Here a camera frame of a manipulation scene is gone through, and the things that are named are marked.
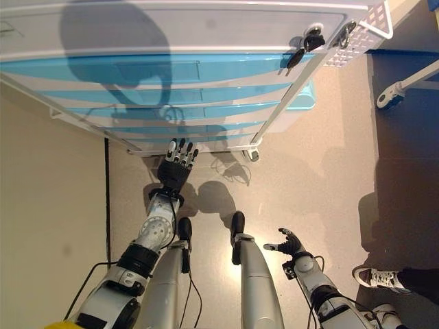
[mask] key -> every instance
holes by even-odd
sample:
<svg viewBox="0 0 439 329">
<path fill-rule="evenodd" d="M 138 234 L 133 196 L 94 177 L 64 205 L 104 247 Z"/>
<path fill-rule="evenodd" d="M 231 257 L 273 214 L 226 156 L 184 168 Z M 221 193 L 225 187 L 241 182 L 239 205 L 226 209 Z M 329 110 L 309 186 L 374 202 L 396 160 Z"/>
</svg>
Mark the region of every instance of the key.
<svg viewBox="0 0 439 329">
<path fill-rule="evenodd" d="M 291 72 L 291 70 L 293 69 L 293 67 L 295 67 L 297 64 L 299 64 L 299 62 L 302 60 L 303 56 L 305 54 L 305 49 L 304 48 L 300 48 L 288 61 L 287 64 L 287 76 L 289 75 L 289 73 Z"/>
<path fill-rule="evenodd" d="M 322 35 L 310 34 L 303 41 L 303 47 L 307 53 L 323 45 L 324 39 Z"/>
</svg>

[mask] drawer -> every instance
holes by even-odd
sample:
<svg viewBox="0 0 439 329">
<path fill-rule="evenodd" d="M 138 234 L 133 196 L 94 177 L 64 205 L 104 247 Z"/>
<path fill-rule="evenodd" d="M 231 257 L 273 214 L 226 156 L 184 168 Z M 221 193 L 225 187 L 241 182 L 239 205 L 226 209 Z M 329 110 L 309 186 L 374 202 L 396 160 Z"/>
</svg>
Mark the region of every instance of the drawer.
<svg viewBox="0 0 439 329">
<path fill-rule="evenodd" d="M 226 151 L 230 147 L 249 145 L 254 134 L 242 134 L 232 136 L 211 136 L 201 138 L 189 138 L 188 142 L 196 144 L 200 152 Z M 168 147 L 168 138 L 132 138 L 130 143 L 150 154 L 164 154 Z"/>
<path fill-rule="evenodd" d="M 203 89 L 126 90 L 123 93 L 107 93 L 96 90 L 39 91 L 65 108 L 154 108 L 157 105 L 220 106 L 278 101 L 289 84 L 267 86 L 224 87 Z"/>
<path fill-rule="evenodd" d="M 296 80 L 312 54 L 286 76 L 289 53 L 87 56 L 3 62 L 1 70 L 31 89 L 199 88 Z"/>
<path fill-rule="evenodd" d="M 367 5 L 315 1 L 89 1 L 2 10 L 14 31 L 2 37 L 3 60 L 211 51 L 284 52 L 319 23 L 328 45 Z"/>
<path fill-rule="evenodd" d="M 101 127 L 173 127 L 223 125 L 266 121 L 279 101 L 231 106 L 163 107 L 163 108 L 67 108 L 82 120 Z M 289 110 L 313 108 L 312 83 L 304 87 Z"/>
<path fill-rule="evenodd" d="M 316 104 L 314 94 L 314 84 L 310 81 L 301 91 L 299 96 L 288 106 L 286 111 L 279 115 L 279 117 L 268 128 L 268 132 L 284 132 L 291 127 L 297 119 L 299 119 L 306 111 L 312 109 Z"/>
<path fill-rule="evenodd" d="M 254 134 L 261 129 L 265 121 L 231 123 L 222 125 L 175 125 L 167 127 L 103 127 L 122 139 L 131 138 L 210 138 L 215 136 L 231 136 Z"/>
</svg>

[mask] sneaker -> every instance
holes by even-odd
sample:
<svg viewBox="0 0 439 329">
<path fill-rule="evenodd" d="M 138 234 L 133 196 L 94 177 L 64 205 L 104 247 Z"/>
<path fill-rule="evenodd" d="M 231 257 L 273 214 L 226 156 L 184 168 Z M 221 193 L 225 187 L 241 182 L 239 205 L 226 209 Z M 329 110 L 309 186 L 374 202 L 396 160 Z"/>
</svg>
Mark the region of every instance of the sneaker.
<svg viewBox="0 0 439 329">
<path fill-rule="evenodd" d="M 354 271 L 353 277 L 360 285 L 368 288 L 389 288 L 396 293 L 410 293 L 411 291 L 398 281 L 397 274 L 395 271 L 360 268 Z"/>
<path fill-rule="evenodd" d="M 398 313 L 390 304 L 382 304 L 373 309 L 383 329 L 397 329 L 402 325 Z M 371 312 L 361 312 L 362 315 L 372 324 L 375 329 L 379 329 L 379 325 Z"/>
</svg>

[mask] gray robot arm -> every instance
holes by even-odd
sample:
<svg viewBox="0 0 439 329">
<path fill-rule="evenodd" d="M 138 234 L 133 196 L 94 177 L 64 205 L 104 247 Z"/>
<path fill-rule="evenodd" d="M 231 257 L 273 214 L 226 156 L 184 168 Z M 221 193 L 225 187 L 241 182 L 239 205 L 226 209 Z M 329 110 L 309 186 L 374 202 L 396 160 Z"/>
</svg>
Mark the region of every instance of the gray robot arm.
<svg viewBox="0 0 439 329">
<path fill-rule="evenodd" d="M 265 244 L 267 250 L 288 254 L 292 260 L 283 264 L 288 279 L 296 278 L 305 298 L 315 310 L 324 329 L 374 329 L 375 327 L 346 299 L 328 276 L 323 274 L 312 254 L 307 252 L 296 235 L 280 228 L 287 241 L 281 244 Z"/>
<path fill-rule="evenodd" d="M 150 194 L 147 219 L 138 237 L 129 244 L 117 264 L 92 290 L 79 311 L 69 321 L 86 329 L 131 329 L 139 316 L 142 295 L 151 276 L 160 250 L 175 237 L 176 213 L 184 199 L 180 190 L 186 182 L 198 154 L 185 147 L 182 139 L 172 140 L 165 160 L 158 168 L 163 184 Z"/>
</svg>

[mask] white wire basket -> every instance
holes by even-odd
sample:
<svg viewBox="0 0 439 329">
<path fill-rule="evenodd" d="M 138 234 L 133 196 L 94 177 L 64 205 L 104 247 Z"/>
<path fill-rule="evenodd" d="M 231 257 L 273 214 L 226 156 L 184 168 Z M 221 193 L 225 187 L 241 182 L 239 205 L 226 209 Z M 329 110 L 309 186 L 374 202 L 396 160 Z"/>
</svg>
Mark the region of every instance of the white wire basket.
<svg viewBox="0 0 439 329">
<path fill-rule="evenodd" d="M 341 67 L 350 60 L 373 49 L 383 39 L 393 37 L 389 4 L 386 1 L 369 7 L 368 16 L 358 22 L 357 27 L 349 35 L 349 44 L 345 49 L 338 49 L 328 60 L 326 66 Z"/>
</svg>

